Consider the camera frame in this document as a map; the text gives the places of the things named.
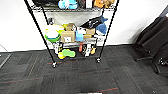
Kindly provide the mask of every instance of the metal wire shelf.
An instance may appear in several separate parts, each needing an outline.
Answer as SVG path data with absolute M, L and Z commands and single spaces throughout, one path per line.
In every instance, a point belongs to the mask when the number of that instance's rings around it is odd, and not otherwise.
M 101 10 L 105 10 L 105 11 L 113 11 L 114 10 L 114 6 L 110 7 L 110 8 L 98 8 L 98 7 L 94 7 L 94 8 L 77 8 L 77 9 L 60 9 L 58 8 L 58 6 L 39 6 L 37 7 L 36 5 L 31 6 L 31 9 L 36 11 L 36 12 L 42 12 L 42 7 L 44 9 L 44 12 L 96 12 L 96 11 L 101 11 Z

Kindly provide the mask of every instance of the dark carpet tile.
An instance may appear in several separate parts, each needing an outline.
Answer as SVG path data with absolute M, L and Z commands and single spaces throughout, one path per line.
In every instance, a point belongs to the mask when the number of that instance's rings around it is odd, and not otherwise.
M 150 60 L 136 62 L 144 53 L 135 47 L 106 46 L 100 63 L 53 55 L 57 68 L 47 50 L 13 52 L 0 69 L 0 94 L 167 94 L 168 79 L 154 73 Z

